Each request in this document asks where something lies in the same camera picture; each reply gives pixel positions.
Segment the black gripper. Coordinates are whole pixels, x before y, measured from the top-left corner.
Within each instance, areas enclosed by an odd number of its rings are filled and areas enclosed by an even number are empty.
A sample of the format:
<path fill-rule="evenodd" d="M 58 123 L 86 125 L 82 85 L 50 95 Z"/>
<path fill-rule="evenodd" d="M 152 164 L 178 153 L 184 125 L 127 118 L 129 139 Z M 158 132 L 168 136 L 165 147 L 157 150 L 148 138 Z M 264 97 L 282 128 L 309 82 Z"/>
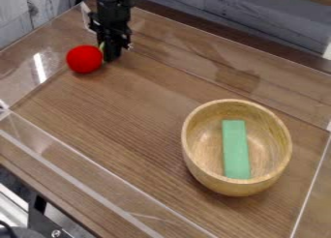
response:
<path fill-rule="evenodd" d="M 127 22 L 130 21 L 130 9 L 134 7 L 134 0 L 95 0 L 95 4 L 97 10 L 87 13 L 89 28 L 97 34 L 102 61 L 111 62 L 121 55 L 121 40 L 125 43 L 130 42 L 131 30 Z"/>

